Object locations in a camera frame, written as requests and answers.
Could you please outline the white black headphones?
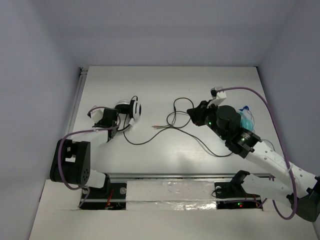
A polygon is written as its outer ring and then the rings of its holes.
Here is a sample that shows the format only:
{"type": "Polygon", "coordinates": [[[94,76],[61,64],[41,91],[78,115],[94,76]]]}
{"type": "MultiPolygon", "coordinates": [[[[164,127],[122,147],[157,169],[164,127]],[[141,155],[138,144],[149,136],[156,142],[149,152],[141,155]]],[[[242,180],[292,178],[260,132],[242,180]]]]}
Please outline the white black headphones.
{"type": "Polygon", "coordinates": [[[129,130],[141,117],[142,105],[139,102],[137,95],[134,95],[131,100],[123,99],[120,100],[114,107],[119,114],[126,115],[129,117],[129,122],[127,125],[126,120],[124,120],[124,127],[119,129],[118,133],[123,133],[129,130]]]}

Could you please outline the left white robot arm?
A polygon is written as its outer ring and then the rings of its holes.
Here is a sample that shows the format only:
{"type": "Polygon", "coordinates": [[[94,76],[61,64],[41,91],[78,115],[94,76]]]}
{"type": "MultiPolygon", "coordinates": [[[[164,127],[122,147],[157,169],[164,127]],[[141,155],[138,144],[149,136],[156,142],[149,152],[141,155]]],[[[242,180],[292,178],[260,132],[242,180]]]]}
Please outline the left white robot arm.
{"type": "Polygon", "coordinates": [[[49,177],[71,190],[89,187],[106,197],[111,193],[109,177],[92,166],[98,147],[114,138],[121,120],[117,109],[108,107],[93,107],[88,116],[92,128],[71,132],[57,142],[49,177]]]}

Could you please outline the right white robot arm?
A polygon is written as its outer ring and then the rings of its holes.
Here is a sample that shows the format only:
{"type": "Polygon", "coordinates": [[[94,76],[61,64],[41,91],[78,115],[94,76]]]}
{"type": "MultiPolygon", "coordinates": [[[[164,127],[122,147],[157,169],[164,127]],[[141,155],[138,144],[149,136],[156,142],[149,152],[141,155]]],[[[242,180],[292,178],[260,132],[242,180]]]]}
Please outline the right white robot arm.
{"type": "Polygon", "coordinates": [[[254,163],[275,177],[270,181],[240,170],[230,181],[231,192],[260,195],[280,202],[302,219],[314,223],[320,214],[320,178],[272,150],[258,135],[242,127],[241,115],[229,105],[216,106],[202,101],[187,110],[198,127],[208,126],[235,155],[254,163]]]}

